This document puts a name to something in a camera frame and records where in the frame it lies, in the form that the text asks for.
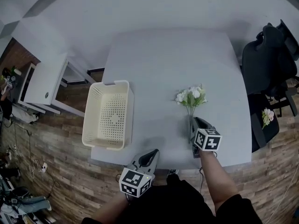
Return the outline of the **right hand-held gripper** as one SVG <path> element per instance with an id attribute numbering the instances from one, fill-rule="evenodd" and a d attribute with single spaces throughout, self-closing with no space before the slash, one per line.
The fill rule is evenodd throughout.
<path id="1" fill-rule="evenodd" d="M 190 143 L 194 158 L 199 158 L 199 151 L 216 152 L 219 149 L 222 135 L 206 120 L 193 117 L 190 125 Z"/>

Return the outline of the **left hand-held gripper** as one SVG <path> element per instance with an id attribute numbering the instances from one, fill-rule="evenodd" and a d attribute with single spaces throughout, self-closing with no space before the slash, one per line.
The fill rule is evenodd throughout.
<path id="1" fill-rule="evenodd" d="M 137 198 L 143 195 L 151 187 L 159 155 L 158 149 L 138 153 L 120 176 L 120 191 Z"/>

